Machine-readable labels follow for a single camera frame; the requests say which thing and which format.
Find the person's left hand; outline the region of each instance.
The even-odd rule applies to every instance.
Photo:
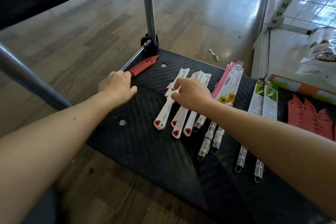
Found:
[[[104,97],[111,109],[128,102],[137,93],[136,86],[131,88],[131,77],[128,71],[113,71],[99,83],[98,94]]]

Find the person's left arm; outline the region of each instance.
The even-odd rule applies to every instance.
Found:
[[[136,92],[129,72],[112,72],[88,100],[0,139],[0,223],[23,221],[90,134]]]

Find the red knife sheath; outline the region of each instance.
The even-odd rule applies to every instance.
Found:
[[[333,140],[333,121],[330,119],[327,110],[322,109],[317,114],[319,135]]]
[[[132,77],[136,77],[138,74],[140,74],[145,69],[149,68],[150,66],[155,64],[155,61],[158,59],[159,56],[152,56],[148,59],[145,59],[144,61],[141,61],[139,64],[135,65],[133,68],[129,70],[129,72],[132,74]]]
[[[293,95],[293,99],[288,101],[288,124],[301,128],[303,116],[303,104],[300,99]]]
[[[302,128],[315,134],[320,134],[317,121],[317,112],[313,104],[310,103],[307,99],[304,99],[303,104]]]

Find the black plastic bracket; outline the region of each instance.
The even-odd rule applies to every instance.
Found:
[[[148,37],[148,34],[146,34],[145,37],[141,39],[141,46],[143,46],[144,43],[147,42],[149,39],[150,38]],[[159,40],[158,35],[156,35],[156,45],[153,45],[153,42],[150,43],[150,45],[146,47],[145,52],[148,54],[148,56],[155,56],[159,51]]]

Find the hand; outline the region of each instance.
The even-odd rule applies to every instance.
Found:
[[[179,86],[181,86],[179,94],[173,93],[171,98],[188,110],[200,113],[201,105],[208,100],[212,100],[207,86],[199,79],[178,78],[174,89],[178,89]]]
[[[111,109],[128,102],[137,93],[136,86],[131,88],[131,77],[128,71],[113,71],[99,83],[98,94],[104,97]]]

